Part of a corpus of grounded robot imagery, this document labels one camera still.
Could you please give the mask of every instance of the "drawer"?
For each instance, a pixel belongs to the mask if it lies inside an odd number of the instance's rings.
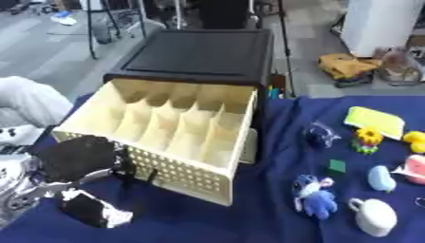
[[[229,206],[256,94],[252,86],[115,79],[53,135],[126,144],[137,178],[157,170],[156,186]]]

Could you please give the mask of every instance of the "light blue toy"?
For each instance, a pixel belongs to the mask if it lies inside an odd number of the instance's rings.
[[[378,165],[373,167],[369,171],[367,176],[367,181],[369,185],[377,191],[385,191],[387,193],[392,192],[396,189],[396,181],[391,178],[390,172],[387,167],[383,165]]]
[[[332,186],[333,183],[331,178],[324,178],[319,182],[315,176],[298,176],[292,185],[296,211],[301,212],[304,209],[307,215],[315,215],[320,220],[327,219],[330,213],[337,212],[335,196],[321,190],[322,187]]]

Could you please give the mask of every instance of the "blue stitch plush toy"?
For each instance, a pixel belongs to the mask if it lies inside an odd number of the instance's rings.
[[[329,218],[330,213],[338,210],[335,196],[322,187],[333,185],[331,178],[324,178],[321,181],[315,176],[299,175],[292,185],[292,194],[294,196],[295,209],[297,212],[302,210],[309,216],[315,215],[321,220]]]

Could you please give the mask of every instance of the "green cube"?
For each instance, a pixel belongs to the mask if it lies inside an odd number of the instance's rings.
[[[345,173],[345,162],[341,160],[331,159],[329,161],[329,168],[330,171],[336,171],[340,173]]]

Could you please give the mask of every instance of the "white mug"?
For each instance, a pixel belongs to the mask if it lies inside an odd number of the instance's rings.
[[[397,215],[393,208],[378,199],[362,201],[351,198],[348,206],[356,213],[357,225],[366,233],[383,237],[391,232],[397,224]]]

